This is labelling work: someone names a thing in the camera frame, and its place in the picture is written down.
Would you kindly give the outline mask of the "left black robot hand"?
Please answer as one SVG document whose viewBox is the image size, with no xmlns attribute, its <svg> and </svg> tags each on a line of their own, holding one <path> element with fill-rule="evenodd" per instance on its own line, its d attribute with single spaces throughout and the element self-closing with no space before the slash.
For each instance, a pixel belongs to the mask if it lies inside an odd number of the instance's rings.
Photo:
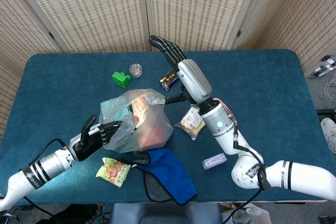
<svg viewBox="0 0 336 224">
<path fill-rule="evenodd" d="M 81 133 L 69 142 L 69 150 L 76 161 L 84 161 L 104 145 L 107 145 L 123 121 L 102 124 L 96 122 L 96 116 L 90 116 L 84 123 Z"/>
</svg>

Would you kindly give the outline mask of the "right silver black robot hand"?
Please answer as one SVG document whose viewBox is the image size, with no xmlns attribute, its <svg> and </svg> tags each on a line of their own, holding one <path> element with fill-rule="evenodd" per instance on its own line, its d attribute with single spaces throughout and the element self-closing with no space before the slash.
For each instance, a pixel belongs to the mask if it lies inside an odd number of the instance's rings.
<svg viewBox="0 0 336 224">
<path fill-rule="evenodd" d="M 149 43 L 165 56 L 182 82 L 182 92 L 167 98 L 166 104 L 186 100 L 198 105 L 211 103 L 212 86 L 195 61 L 188 59 L 178 45 L 159 36 L 150 36 Z"/>
</svg>

